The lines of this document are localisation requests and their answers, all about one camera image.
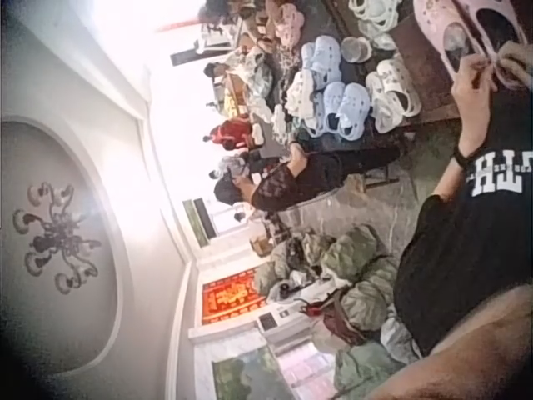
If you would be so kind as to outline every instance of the black t-shirt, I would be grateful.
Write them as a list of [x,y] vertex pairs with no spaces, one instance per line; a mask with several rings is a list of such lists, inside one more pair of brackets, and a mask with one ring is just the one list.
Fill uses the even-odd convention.
[[533,131],[523,106],[493,109],[456,200],[429,197],[402,254],[395,305],[424,355],[488,297],[531,282]]

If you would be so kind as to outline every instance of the window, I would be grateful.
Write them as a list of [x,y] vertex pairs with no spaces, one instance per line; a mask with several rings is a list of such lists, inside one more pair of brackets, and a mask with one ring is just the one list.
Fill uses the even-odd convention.
[[245,212],[242,204],[228,206],[211,198],[197,198],[183,202],[189,223],[200,247],[209,240],[235,232],[246,226],[246,220],[237,221],[236,213]]

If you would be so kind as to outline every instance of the white sandal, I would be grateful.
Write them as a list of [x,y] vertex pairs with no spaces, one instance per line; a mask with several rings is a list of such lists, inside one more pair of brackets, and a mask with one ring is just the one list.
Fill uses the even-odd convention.
[[308,69],[297,72],[292,85],[287,90],[285,109],[293,116],[302,119],[314,115],[311,95],[314,90],[313,74]]
[[272,132],[278,136],[286,135],[285,112],[283,111],[283,106],[281,104],[277,104],[274,107],[274,115],[272,116]]
[[391,105],[391,100],[385,94],[383,82],[377,72],[369,73],[365,84],[371,97],[371,115],[376,120],[376,130],[378,133],[388,133],[401,124],[403,116]]
[[420,113],[422,109],[420,98],[400,58],[383,60],[377,64],[376,72],[383,82],[383,90],[390,98],[395,112],[404,117],[414,117]]
[[358,83],[346,85],[336,114],[339,117],[339,135],[349,141],[359,139],[365,132],[370,107],[370,96],[363,86]]
[[313,118],[304,120],[304,128],[309,133],[309,136],[312,138],[319,138],[326,133],[324,126],[324,120],[326,116],[326,111],[324,108],[324,95],[321,92],[315,92],[313,93],[312,97],[313,104],[315,105],[315,115]]
[[315,53],[311,70],[315,73],[316,90],[322,90],[328,84],[340,82],[341,46],[331,36],[319,36],[315,41]]
[[401,0],[351,0],[348,7],[361,20],[371,21],[381,32],[388,32],[398,24]]
[[391,35],[380,31],[373,22],[360,19],[357,21],[357,27],[361,35],[371,41],[374,48],[380,48],[381,50],[390,52],[396,50],[396,44],[392,40]]
[[301,69],[311,69],[313,56],[315,55],[315,43],[308,42],[301,46]]
[[258,123],[254,123],[252,125],[252,139],[256,146],[262,146],[263,144],[265,144],[265,136],[263,135],[263,129]]
[[328,132],[338,133],[341,129],[340,119],[337,116],[341,106],[346,85],[343,82],[333,82],[324,90],[324,125]]

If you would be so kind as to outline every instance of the red shirt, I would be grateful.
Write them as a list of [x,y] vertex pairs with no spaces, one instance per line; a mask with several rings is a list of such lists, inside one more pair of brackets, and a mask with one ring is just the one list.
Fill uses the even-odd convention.
[[225,121],[212,135],[212,141],[215,144],[223,142],[234,142],[235,148],[246,146],[246,137],[252,133],[252,125],[239,119],[230,119]]

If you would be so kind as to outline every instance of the red banner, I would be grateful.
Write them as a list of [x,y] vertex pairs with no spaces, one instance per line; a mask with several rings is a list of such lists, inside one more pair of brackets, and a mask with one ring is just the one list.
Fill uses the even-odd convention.
[[266,305],[252,283],[256,268],[203,285],[202,325],[218,323]]

